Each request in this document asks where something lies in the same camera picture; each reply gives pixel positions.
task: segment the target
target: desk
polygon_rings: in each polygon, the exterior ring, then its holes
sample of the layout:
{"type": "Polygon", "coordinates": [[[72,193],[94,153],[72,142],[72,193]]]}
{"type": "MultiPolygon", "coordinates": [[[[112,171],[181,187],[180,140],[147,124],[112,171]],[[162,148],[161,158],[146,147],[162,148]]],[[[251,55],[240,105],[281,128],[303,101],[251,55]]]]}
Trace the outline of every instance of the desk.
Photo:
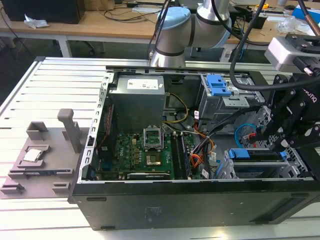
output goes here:
{"type": "MultiPolygon", "coordinates": [[[[271,7],[277,5],[277,0],[267,0],[271,7]]],[[[288,1],[287,5],[297,5],[297,1],[288,1]]],[[[307,7],[320,8],[320,3],[306,2],[307,7]]],[[[115,14],[122,14],[129,9],[119,8],[113,11],[115,14]]],[[[140,13],[129,12],[115,18],[131,18],[139,16],[140,13]]],[[[33,29],[26,26],[23,22],[13,22],[5,16],[10,27],[20,38],[51,39],[57,40],[63,57],[71,57],[71,51],[68,41],[96,41],[96,42],[118,42],[118,43],[139,43],[147,44],[153,35],[155,24],[150,21],[139,23],[123,23],[106,19],[101,12],[86,11],[79,24],[50,23],[49,27],[33,29]]],[[[156,14],[146,16],[151,21],[156,21],[156,14]]],[[[275,22],[265,21],[262,29],[253,29],[249,39],[254,42],[270,42],[279,33],[275,29],[275,22]]],[[[0,19],[0,36],[11,37],[14,35],[9,28],[0,19]]],[[[228,39],[224,46],[221,62],[228,62],[232,50],[239,40],[233,36],[228,39]]],[[[266,46],[249,45],[248,49],[266,50],[266,46]]]]}
{"type": "MultiPolygon", "coordinates": [[[[283,8],[280,6],[277,6],[278,0],[266,0],[266,3],[269,4],[269,7],[272,8],[283,8]]],[[[307,7],[310,8],[318,8],[320,9],[320,3],[319,2],[304,2],[304,4],[307,7]]],[[[288,1],[286,5],[298,5],[298,1],[288,1]]],[[[286,33],[279,33],[276,29],[277,22],[274,21],[265,21],[262,29],[252,29],[249,35],[250,41],[257,42],[257,43],[270,43],[272,38],[276,36],[286,36],[286,33]]],[[[228,39],[226,42],[227,44],[224,46],[222,56],[220,58],[220,62],[228,62],[230,55],[233,51],[233,49],[237,46],[239,43],[239,39],[232,36],[228,39]]],[[[267,50],[268,46],[258,46],[258,45],[248,45],[247,49],[251,50],[267,50]]]]}
{"type": "MultiPolygon", "coordinates": [[[[28,137],[30,121],[63,127],[54,119],[63,106],[74,109],[80,127],[89,127],[105,66],[126,63],[148,65],[146,60],[128,59],[47,57],[35,61],[0,106],[0,186],[28,137]]],[[[186,66],[230,69],[229,63],[222,62],[187,61],[186,66]]],[[[238,63],[236,70],[259,70],[269,83],[279,73],[270,64],[238,63]]],[[[78,206],[68,204],[66,198],[0,200],[2,240],[316,240],[319,225],[320,203],[314,203],[278,225],[93,231],[78,206]]]]}

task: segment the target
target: motherboard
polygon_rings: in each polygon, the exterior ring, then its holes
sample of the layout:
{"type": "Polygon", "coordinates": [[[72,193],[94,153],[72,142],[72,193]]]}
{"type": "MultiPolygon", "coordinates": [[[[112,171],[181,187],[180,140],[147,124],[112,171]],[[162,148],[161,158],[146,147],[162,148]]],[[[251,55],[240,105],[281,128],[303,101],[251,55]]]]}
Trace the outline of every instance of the motherboard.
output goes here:
{"type": "MultiPolygon", "coordinates": [[[[175,177],[175,160],[173,160],[172,133],[161,134],[159,140],[157,133],[150,133],[144,141],[143,133],[118,133],[115,144],[115,154],[113,159],[100,159],[96,177],[99,180],[134,180],[143,179],[146,174],[157,174],[157,176],[166,176],[168,180],[174,180],[175,177]],[[145,149],[144,144],[160,144],[161,149],[145,149]]],[[[190,153],[194,149],[194,137],[191,134],[183,136],[184,148],[187,159],[185,160],[190,166],[190,153]]]]}

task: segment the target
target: floor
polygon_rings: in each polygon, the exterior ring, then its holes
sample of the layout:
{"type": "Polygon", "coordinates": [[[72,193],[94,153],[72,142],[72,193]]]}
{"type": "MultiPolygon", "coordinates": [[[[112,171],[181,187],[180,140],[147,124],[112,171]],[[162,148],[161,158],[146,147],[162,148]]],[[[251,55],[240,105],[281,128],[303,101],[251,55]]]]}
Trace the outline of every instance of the floor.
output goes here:
{"type": "MultiPolygon", "coordinates": [[[[14,39],[16,47],[5,47],[0,50],[0,105],[7,98],[36,56],[61,57],[59,45],[52,40],[21,39],[32,53],[26,51],[18,39],[14,39]]],[[[101,42],[91,42],[95,48],[95,58],[112,59],[145,59],[147,45],[133,43],[105,43],[105,52],[102,52],[101,42]]],[[[89,58],[90,49],[81,41],[71,42],[71,51],[76,58],[89,58]]],[[[187,48],[185,56],[187,61],[218,62],[222,49],[202,49],[190,57],[191,48],[187,48]]],[[[264,51],[246,50],[240,62],[269,63],[264,57],[264,51]]]]}

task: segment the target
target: cpu chip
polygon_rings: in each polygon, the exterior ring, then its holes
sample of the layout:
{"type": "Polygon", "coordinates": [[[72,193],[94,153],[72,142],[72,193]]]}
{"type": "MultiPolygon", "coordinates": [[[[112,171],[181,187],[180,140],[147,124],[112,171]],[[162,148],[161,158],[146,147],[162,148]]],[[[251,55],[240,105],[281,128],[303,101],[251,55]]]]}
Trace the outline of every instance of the cpu chip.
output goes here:
{"type": "Polygon", "coordinates": [[[145,157],[147,166],[161,165],[161,152],[147,152],[145,157]]]}

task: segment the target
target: plastic bag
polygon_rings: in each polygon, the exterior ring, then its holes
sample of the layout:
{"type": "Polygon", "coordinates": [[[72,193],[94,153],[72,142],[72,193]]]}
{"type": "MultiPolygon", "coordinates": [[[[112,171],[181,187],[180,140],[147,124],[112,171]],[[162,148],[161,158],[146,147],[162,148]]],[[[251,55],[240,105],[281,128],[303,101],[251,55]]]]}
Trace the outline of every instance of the plastic bag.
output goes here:
{"type": "Polygon", "coordinates": [[[295,16],[289,16],[284,21],[276,24],[276,29],[279,33],[287,34],[295,31],[295,27],[299,22],[295,16]]]}
{"type": "Polygon", "coordinates": [[[35,20],[31,17],[28,17],[27,15],[24,15],[24,17],[25,17],[24,23],[27,24],[30,28],[36,29],[36,28],[44,28],[49,26],[46,20],[35,20]]]}

